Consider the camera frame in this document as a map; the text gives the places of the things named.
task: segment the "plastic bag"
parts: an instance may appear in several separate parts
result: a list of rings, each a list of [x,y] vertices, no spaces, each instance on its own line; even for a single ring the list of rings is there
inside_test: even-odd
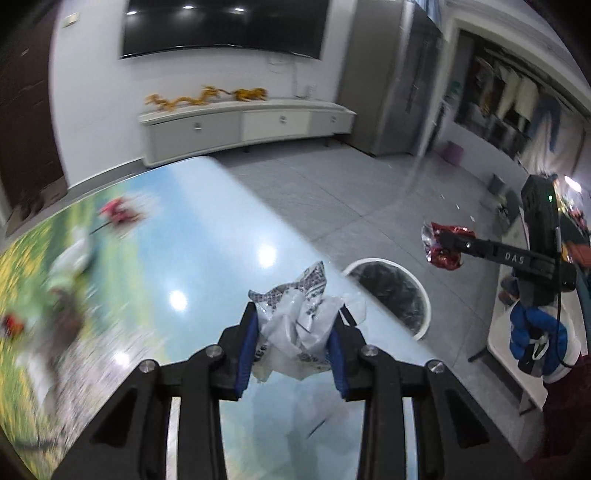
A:
[[[416,335],[427,320],[426,301],[421,290],[403,270],[372,261],[355,267],[349,276],[376,297]]]
[[[326,342],[343,300],[324,296],[325,286],[324,264],[318,262],[293,283],[248,293],[259,321],[252,366],[257,380],[266,381],[273,371],[303,380],[330,370]]]
[[[443,248],[439,244],[439,234],[441,231],[448,231],[457,235],[466,235],[476,238],[476,234],[463,226],[457,225],[439,225],[438,223],[431,223],[431,225],[423,225],[421,231],[421,239],[425,247],[425,254],[427,261],[437,268],[444,268],[445,270],[457,270],[462,266],[462,255],[460,252],[452,252]]]

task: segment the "drawer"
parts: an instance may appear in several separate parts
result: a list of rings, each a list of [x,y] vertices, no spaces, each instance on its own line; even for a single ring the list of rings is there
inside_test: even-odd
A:
[[[163,161],[240,142],[240,112],[211,113],[151,125],[154,160]]]
[[[349,112],[313,112],[310,120],[311,137],[327,137],[351,132],[354,114]]]
[[[242,140],[305,137],[310,125],[310,112],[301,110],[268,110],[244,112]]]

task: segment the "ceiling light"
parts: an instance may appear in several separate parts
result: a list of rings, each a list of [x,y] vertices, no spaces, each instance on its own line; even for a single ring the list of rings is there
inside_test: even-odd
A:
[[[581,185],[579,185],[576,181],[574,181],[572,178],[565,176],[564,177],[564,181],[566,183],[569,184],[569,187],[571,187],[575,192],[577,193],[581,193],[583,191],[583,189],[581,188]]]
[[[177,312],[183,312],[187,308],[187,297],[182,291],[172,291],[168,297],[168,301],[172,308]]]

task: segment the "refrigerator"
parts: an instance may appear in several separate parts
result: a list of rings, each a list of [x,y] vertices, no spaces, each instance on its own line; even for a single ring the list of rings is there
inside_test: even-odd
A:
[[[417,153],[440,42],[414,1],[358,0],[337,96],[357,113],[346,143],[371,155]]]

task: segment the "television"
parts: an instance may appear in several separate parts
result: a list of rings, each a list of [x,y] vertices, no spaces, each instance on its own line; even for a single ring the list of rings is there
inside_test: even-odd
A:
[[[239,47],[320,58],[330,0],[130,0],[121,57]]]

